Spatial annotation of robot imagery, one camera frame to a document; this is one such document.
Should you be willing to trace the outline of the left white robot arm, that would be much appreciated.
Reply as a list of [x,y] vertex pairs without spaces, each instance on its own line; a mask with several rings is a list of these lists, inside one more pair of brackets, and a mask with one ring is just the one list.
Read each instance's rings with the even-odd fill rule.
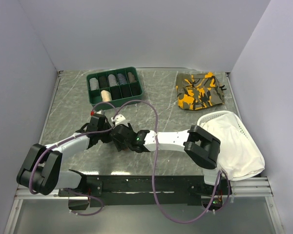
[[62,171],[62,160],[91,148],[98,141],[109,143],[110,130],[107,117],[94,113],[90,122],[70,137],[49,145],[32,145],[17,174],[17,183],[29,188],[32,194],[48,195],[62,188],[70,188],[77,196],[85,194],[87,183],[82,180],[83,175],[73,170]]

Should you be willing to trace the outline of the green divided organizer tray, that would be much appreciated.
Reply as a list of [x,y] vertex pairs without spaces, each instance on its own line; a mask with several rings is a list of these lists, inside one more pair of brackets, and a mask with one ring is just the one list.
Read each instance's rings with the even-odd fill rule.
[[[137,82],[129,83],[128,77],[127,77],[128,72],[132,72],[136,76]],[[127,84],[119,85],[117,73],[122,73],[126,77]],[[118,81],[117,86],[114,86],[114,87],[109,86],[103,89],[99,88],[98,90],[94,90],[94,91],[90,90],[89,80],[91,78],[96,78],[98,80],[99,77],[105,76],[108,79],[109,74],[115,75]],[[113,70],[89,74],[86,76],[86,83],[87,83],[89,103],[92,105],[92,107],[95,108],[96,111],[112,109],[113,106],[120,107],[124,103],[130,100],[133,100],[134,101],[133,103],[135,104],[137,103],[138,100],[141,100],[143,97],[142,84],[135,67],[126,67],[126,68],[113,69]],[[112,101],[109,101],[109,102],[102,101],[102,98],[101,98],[102,90],[108,90],[111,93]]]

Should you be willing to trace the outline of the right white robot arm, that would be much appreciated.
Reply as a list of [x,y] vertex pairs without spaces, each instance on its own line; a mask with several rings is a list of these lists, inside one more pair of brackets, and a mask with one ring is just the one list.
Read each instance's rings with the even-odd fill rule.
[[203,169],[205,191],[215,194],[221,189],[217,178],[221,141],[198,125],[184,131],[157,133],[151,130],[134,132],[130,125],[120,124],[114,127],[110,136],[118,151],[128,148],[137,153],[159,150],[186,153]]

